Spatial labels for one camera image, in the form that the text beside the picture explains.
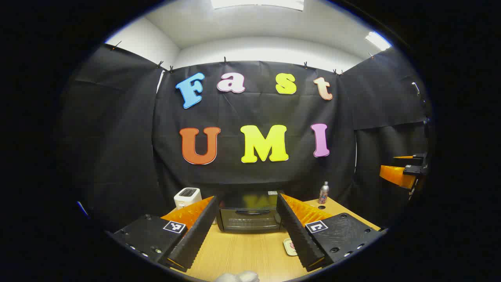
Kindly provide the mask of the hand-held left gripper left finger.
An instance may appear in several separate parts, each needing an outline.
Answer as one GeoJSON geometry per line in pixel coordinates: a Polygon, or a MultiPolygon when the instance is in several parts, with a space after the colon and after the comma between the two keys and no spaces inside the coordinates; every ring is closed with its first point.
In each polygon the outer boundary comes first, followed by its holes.
{"type": "Polygon", "coordinates": [[[163,217],[143,215],[110,235],[147,260],[186,272],[218,213],[220,200],[211,196],[163,217]]]}

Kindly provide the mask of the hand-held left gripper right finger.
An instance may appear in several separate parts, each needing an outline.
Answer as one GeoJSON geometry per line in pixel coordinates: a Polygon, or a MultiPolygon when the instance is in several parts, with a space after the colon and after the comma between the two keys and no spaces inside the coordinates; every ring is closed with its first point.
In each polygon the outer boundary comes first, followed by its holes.
{"type": "Polygon", "coordinates": [[[285,194],[277,197],[277,212],[307,271],[338,264],[386,234],[349,213],[331,215],[285,194]]]}

